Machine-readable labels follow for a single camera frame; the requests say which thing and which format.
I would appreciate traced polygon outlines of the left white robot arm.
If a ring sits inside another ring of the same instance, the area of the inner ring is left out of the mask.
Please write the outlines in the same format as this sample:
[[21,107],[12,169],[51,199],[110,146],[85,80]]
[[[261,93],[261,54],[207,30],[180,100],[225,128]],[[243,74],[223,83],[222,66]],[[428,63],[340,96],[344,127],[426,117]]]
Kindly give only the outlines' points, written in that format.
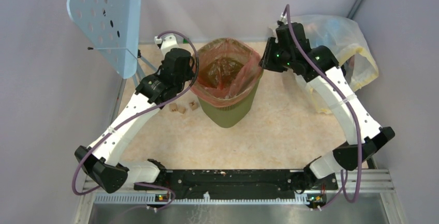
[[76,149],[78,166],[71,182],[74,194],[81,195],[76,189],[80,171],[107,193],[135,183],[147,183],[156,190],[163,188],[166,176],[157,162],[147,161],[130,169],[120,163],[120,158],[147,121],[188,91],[185,83],[193,85],[198,72],[198,54],[191,55],[182,48],[170,49],[158,70],[141,79],[127,106],[107,130],[90,145]]

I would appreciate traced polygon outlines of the red plastic trash bag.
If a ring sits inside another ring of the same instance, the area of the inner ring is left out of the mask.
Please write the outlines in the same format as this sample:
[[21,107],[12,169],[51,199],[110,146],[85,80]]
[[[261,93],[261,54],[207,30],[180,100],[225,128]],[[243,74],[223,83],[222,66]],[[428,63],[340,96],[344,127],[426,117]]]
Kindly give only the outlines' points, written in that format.
[[262,75],[261,56],[239,40],[218,38],[197,52],[200,68],[191,91],[214,106],[238,102]]

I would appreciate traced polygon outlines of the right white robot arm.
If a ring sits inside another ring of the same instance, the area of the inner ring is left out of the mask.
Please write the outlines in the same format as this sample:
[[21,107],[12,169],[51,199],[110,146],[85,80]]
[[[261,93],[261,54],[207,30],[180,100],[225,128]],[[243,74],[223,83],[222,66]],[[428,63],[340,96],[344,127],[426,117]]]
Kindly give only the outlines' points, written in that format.
[[317,189],[325,177],[341,170],[352,171],[395,137],[367,112],[345,80],[342,67],[327,46],[312,48],[301,23],[280,23],[276,37],[267,40],[261,68],[284,72],[291,69],[317,91],[345,134],[346,141],[304,168],[303,181]]

